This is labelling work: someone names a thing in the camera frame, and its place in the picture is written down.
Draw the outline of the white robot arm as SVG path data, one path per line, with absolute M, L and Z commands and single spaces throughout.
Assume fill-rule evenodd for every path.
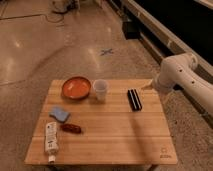
M 166 57 L 161 61 L 160 72 L 141 89 L 167 96 L 179 85 L 213 117 L 213 84 L 195 73 L 197 66 L 198 58 L 192 53 Z

